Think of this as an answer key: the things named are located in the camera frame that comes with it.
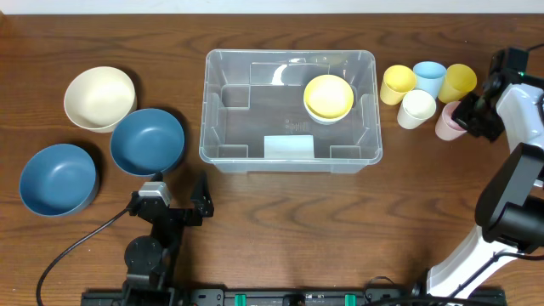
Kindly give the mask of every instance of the plastic storage container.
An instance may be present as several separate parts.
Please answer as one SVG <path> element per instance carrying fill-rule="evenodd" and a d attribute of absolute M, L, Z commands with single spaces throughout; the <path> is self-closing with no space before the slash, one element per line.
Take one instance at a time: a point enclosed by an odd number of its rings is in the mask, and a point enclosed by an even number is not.
<path fill-rule="evenodd" d="M 332 74 L 354 91 L 351 111 L 322 125 L 306 85 Z M 225 173 L 357 173 L 380 161 L 376 61 L 368 51 L 213 50 L 206 57 L 200 156 Z"/>

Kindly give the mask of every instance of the wood grain surface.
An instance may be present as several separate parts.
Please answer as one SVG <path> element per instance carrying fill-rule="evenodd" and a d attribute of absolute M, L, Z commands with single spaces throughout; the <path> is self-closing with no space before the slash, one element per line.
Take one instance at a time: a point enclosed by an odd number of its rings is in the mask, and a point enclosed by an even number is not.
<path fill-rule="evenodd" d="M 122 210 L 145 181 L 111 160 L 110 134 L 91 133 L 65 116 L 63 96 L 82 71 L 111 65 L 137 87 L 139 108 L 176 111 L 189 148 L 167 176 L 176 206 L 189 205 L 201 170 L 210 178 L 215 216 L 184 233 L 180 284 L 230 288 L 362 287 L 386 275 L 410 284 L 453 251 L 472 228 L 473 209 L 507 158 L 469 136 L 445 142 L 431 120 L 413 131 L 398 106 L 380 103 L 383 159 L 356 175 L 219 173 L 198 156 L 206 54 L 214 48 L 366 49 L 386 68 L 421 60 L 473 67 L 479 84 L 499 48 L 544 40 L 541 15 L 108 15 L 5 16 L 0 27 L 0 304 L 34 305 L 37 280 L 71 243 Z M 544 49 L 529 73 L 544 76 Z M 25 209 L 20 172 L 42 148 L 80 145 L 102 185 L 94 203 L 65 218 Z M 150 226 L 123 217 L 78 247 L 50 273 L 47 305 L 78 305 L 87 288 L 118 288 L 127 244 Z M 510 263 L 486 285 L 502 286 L 511 305 L 544 304 L 541 264 Z"/>

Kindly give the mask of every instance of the blue ceramic bowl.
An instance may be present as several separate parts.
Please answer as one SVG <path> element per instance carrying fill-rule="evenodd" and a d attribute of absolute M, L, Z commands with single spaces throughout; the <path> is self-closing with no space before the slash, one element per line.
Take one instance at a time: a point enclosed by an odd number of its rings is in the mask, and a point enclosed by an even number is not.
<path fill-rule="evenodd" d="M 137 110 L 126 116 L 111 135 L 113 161 L 132 175 L 151 176 L 176 167 L 184 151 L 184 130 L 170 113 Z"/>
<path fill-rule="evenodd" d="M 35 154 L 20 175 L 19 193 L 25 206 L 44 217 L 79 213 L 99 190 L 91 156 L 72 144 L 56 144 Z"/>

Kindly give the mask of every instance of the bowl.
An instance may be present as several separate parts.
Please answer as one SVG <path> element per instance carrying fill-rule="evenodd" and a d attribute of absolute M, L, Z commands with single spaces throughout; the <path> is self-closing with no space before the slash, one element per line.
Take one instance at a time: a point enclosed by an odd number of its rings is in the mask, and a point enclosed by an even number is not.
<path fill-rule="evenodd" d="M 170 113 L 137 110 L 111 135 L 110 153 L 116 165 L 132 175 L 151 176 L 175 168 L 184 152 L 184 130 Z"/>
<path fill-rule="evenodd" d="M 44 217 L 79 213 L 99 189 L 91 156 L 72 144 L 56 144 L 35 154 L 20 175 L 23 204 Z"/>
<path fill-rule="evenodd" d="M 130 77 L 117 68 L 96 67 L 71 82 L 65 94 L 65 113 L 80 128 L 112 132 L 136 109 L 136 92 Z"/>
<path fill-rule="evenodd" d="M 354 92 L 340 76 L 323 75 L 308 83 L 303 94 L 304 108 L 320 124 L 343 119 L 354 104 Z"/>

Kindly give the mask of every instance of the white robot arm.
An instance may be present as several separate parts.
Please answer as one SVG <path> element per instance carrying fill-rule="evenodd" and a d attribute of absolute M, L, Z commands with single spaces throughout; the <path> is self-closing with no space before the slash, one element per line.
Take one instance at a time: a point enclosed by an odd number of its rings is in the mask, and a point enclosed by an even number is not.
<path fill-rule="evenodd" d="M 544 176 L 544 80 L 524 74 L 528 56 L 515 48 L 497 53 L 482 97 L 470 93 L 453 114 L 472 135 L 490 141 L 506 130 L 512 154 L 480 196 L 468 237 L 428 271 L 427 294 L 468 298 L 512 254 L 544 245 L 544 201 L 530 196 Z"/>

